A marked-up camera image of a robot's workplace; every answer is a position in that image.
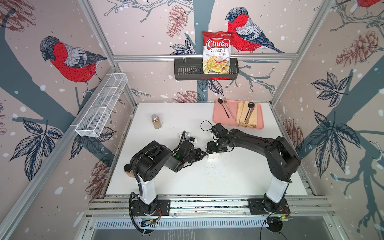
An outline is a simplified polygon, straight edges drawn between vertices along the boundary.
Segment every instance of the spice jar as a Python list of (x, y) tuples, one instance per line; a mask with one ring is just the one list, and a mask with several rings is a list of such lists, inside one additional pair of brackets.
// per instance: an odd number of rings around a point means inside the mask
[(124, 172), (125, 172), (128, 176), (130, 176), (130, 177), (135, 177), (135, 175), (133, 174), (132, 167), (131, 167), (130, 164), (126, 164), (126, 165), (124, 166)]
[(161, 128), (161, 123), (158, 115), (156, 114), (152, 115), (152, 123), (155, 129)]

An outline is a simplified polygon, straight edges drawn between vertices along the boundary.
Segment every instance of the chip bag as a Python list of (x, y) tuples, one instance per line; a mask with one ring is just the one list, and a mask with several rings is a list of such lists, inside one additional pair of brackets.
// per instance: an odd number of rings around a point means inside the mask
[(203, 71), (205, 74), (229, 73), (233, 33), (203, 32)]

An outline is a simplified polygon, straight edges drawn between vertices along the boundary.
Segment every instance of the pink tray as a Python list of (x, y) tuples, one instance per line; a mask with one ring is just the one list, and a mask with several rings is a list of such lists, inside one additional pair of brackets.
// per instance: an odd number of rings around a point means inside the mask
[[(236, 114), (237, 114), (237, 103), (243, 103), (243, 102), (242, 101), (235, 101), (235, 100), (227, 100), (227, 103), (228, 103), (229, 107), (231, 108), (232, 113), (234, 114), (235, 118), (232, 118), (230, 112), (228, 111), (227, 106), (225, 106), (225, 104), (223, 104), (228, 115), (229, 115), (229, 118), (228, 118), (227, 115), (225, 114), (223, 107), (221, 106), (221, 104), (216, 99), (213, 122), (214, 123), (221, 123), (222, 125), (242, 127), (236, 123)], [(264, 120), (263, 120), (262, 106), (258, 103), (255, 103), (255, 106), (257, 107), (257, 127), (255, 129), (263, 129), (264, 128)]]

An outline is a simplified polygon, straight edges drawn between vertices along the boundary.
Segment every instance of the spoon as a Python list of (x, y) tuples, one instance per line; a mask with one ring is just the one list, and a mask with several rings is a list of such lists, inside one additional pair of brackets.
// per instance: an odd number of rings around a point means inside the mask
[(247, 121), (249, 111), (251, 110), (251, 108), (254, 108), (254, 107), (255, 107), (255, 104), (254, 104), (253, 102), (249, 102), (249, 103), (248, 103), (248, 107), (249, 107), (249, 109), (248, 109), (247, 115), (245, 116), (244, 121)]
[(227, 111), (226, 111), (226, 109), (225, 109), (225, 107), (224, 107), (224, 105), (223, 105), (223, 99), (219, 98), (219, 99), (218, 99), (218, 102), (221, 104), (221, 106), (223, 106), (224, 111), (225, 111), (225, 113), (227, 114), (227, 117), (229, 118), (229, 115), (228, 115), (228, 113), (227, 113)]

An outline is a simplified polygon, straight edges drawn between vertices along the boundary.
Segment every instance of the white wire basket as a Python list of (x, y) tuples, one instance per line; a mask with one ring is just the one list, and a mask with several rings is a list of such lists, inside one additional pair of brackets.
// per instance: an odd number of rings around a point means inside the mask
[(76, 128), (81, 137), (99, 137), (122, 93), (127, 76), (113, 73)]

